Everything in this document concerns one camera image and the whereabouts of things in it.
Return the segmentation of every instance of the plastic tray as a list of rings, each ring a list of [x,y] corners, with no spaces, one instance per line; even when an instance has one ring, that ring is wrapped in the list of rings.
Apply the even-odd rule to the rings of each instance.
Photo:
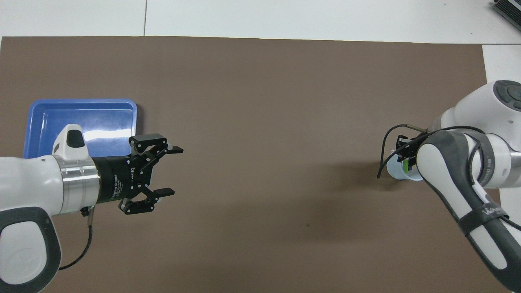
[[[29,109],[24,158],[50,155],[60,131],[79,124],[91,157],[130,153],[137,106],[129,99],[38,100]]]

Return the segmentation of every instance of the brown table surface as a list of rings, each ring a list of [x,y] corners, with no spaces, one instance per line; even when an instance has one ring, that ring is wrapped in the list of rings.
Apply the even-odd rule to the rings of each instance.
[[[99,205],[44,292],[508,292],[424,182],[376,179],[388,128],[485,83],[480,45],[4,37],[0,155],[61,98],[132,99],[140,133],[185,149],[154,169],[176,195]],[[53,220],[66,264],[85,218]]]

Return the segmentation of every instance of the black cable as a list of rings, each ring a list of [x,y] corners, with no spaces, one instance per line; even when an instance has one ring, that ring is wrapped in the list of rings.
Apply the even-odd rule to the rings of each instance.
[[[64,265],[64,266],[60,267],[58,270],[59,271],[65,270],[66,268],[69,268],[69,267],[75,265],[76,263],[78,263],[85,256],[85,254],[87,253],[87,250],[89,250],[89,247],[91,246],[91,241],[92,241],[92,225],[89,225],[89,239],[87,240],[87,246],[85,246],[85,249],[83,249],[83,252],[81,253],[81,255],[75,261],[69,263],[68,265]]]
[[[468,160],[467,160],[467,179],[468,179],[468,182],[470,183],[471,186],[476,184],[474,182],[474,178],[472,177],[472,161],[474,160],[474,155],[476,154],[476,152],[478,150],[480,150],[481,158],[483,158],[483,151],[481,150],[481,144],[476,139],[474,139],[474,141],[476,142],[476,144],[472,148],[472,151],[470,152],[470,155],[469,155]]]
[[[380,166],[382,165],[382,162],[383,162],[383,153],[385,152],[385,148],[386,148],[386,141],[387,141],[387,136],[389,136],[389,134],[391,133],[391,131],[397,129],[397,128],[400,128],[400,127],[407,127],[407,124],[398,124],[398,125],[395,125],[391,128],[389,128],[389,130],[387,130],[386,132],[386,135],[383,136],[383,141],[382,141],[382,153],[380,154]]]
[[[517,223],[515,222],[512,222],[509,218],[507,218],[506,216],[501,216],[499,217],[500,219],[502,219],[503,221],[505,221],[507,224],[509,224],[510,226],[514,227],[515,229],[521,231],[521,226],[519,226]]]
[[[474,178],[472,177],[472,161],[473,161],[473,158],[474,158],[474,155],[476,154],[476,152],[479,150],[481,152],[481,165],[483,166],[484,164],[484,157],[483,157],[483,150],[481,148],[481,143],[471,137],[475,142],[476,142],[476,145],[472,148],[472,151],[470,152],[470,157],[468,158],[468,161],[467,161],[467,168],[468,168],[468,181],[470,182],[471,185],[474,185],[476,184],[474,182]],[[513,228],[521,231],[521,226],[519,224],[517,224],[516,222],[510,220],[507,216],[500,216],[499,217],[500,219],[502,219],[503,221],[505,221],[505,223],[509,224],[510,226],[512,226]]]
[[[391,133],[391,131],[397,129],[397,128],[400,128],[400,127],[407,127],[409,129],[413,129],[413,130],[416,130],[416,131],[419,131],[419,132],[426,132],[425,129],[421,129],[421,128],[418,128],[416,126],[412,126],[412,125],[409,125],[409,124],[398,124],[398,125],[395,125],[391,128],[389,128],[389,130],[387,130],[386,132],[386,135],[383,136],[383,141],[382,141],[382,152],[380,154],[380,167],[382,166],[382,162],[383,162],[383,153],[385,152],[385,147],[386,147],[386,141],[387,141],[387,136],[389,136],[389,134]],[[380,178],[380,174],[381,174],[381,170],[379,170],[378,172],[378,178]]]
[[[382,171],[383,171],[383,168],[385,167],[385,165],[389,162],[389,160],[391,160],[391,158],[396,155],[397,153],[401,152],[403,149],[405,149],[407,146],[411,145],[411,144],[414,144],[416,143],[417,140],[419,139],[427,139],[429,136],[433,135],[434,133],[436,133],[437,131],[439,130],[452,130],[452,129],[469,129],[469,130],[474,130],[474,131],[477,131],[479,133],[483,133],[485,134],[485,132],[479,128],[476,128],[476,127],[473,127],[473,126],[464,126],[464,125],[460,125],[460,126],[451,126],[451,127],[445,127],[445,128],[441,128],[441,129],[438,129],[438,130],[435,130],[435,131],[431,131],[429,133],[426,133],[426,134],[423,134],[423,135],[420,135],[418,137],[416,137],[414,140],[402,145],[401,147],[397,148],[394,152],[391,153],[391,155],[389,155],[387,157],[387,159],[385,159],[385,161],[383,162],[380,162],[380,169],[378,170],[378,175],[376,176],[377,178],[380,178],[381,174],[382,174]]]

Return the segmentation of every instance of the green object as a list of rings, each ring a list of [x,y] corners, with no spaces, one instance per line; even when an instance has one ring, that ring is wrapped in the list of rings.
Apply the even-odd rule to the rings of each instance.
[[[406,174],[409,173],[409,159],[403,160],[402,167]]]

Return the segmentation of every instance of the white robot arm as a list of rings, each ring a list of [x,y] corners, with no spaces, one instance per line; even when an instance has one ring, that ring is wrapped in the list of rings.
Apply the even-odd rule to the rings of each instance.
[[[121,200],[125,214],[150,212],[170,188],[151,191],[152,168],[168,153],[161,135],[129,138],[128,156],[89,157],[79,125],[58,135],[52,155],[0,157],[0,292],[39,292],[58,271],[61,250],[51,216]],[[147,198],[131,199],[139,193]]]
[[[425,134],[399,139],[394,155],[401,163],[388,162],[388,170],[412,162],[407,168],[417,168],[490,272],[514,292],[521,292],[521,227],[484,188],[521,187],[520,125],[521,84],[492,82],[443,113]]]

